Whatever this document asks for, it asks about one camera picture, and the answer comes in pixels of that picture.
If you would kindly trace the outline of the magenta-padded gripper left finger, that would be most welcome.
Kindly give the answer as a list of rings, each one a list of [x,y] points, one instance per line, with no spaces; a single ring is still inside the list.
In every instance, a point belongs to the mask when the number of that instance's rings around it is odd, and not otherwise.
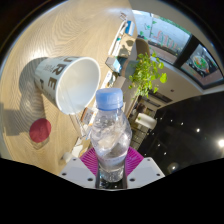
[[[93,148],[87,150],[81,157],[65,153],[65,167],[59,176],[84,188],[95,189],[99,179],[98,160]]]

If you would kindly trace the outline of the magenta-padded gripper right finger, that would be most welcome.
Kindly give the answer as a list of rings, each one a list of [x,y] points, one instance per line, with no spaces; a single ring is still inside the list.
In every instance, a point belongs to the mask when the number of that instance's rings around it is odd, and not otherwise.
[[[140,188],[163,177],[163,172],[151,157],[143,157],[137,150],[128,149],[124,166],[125,189]]]

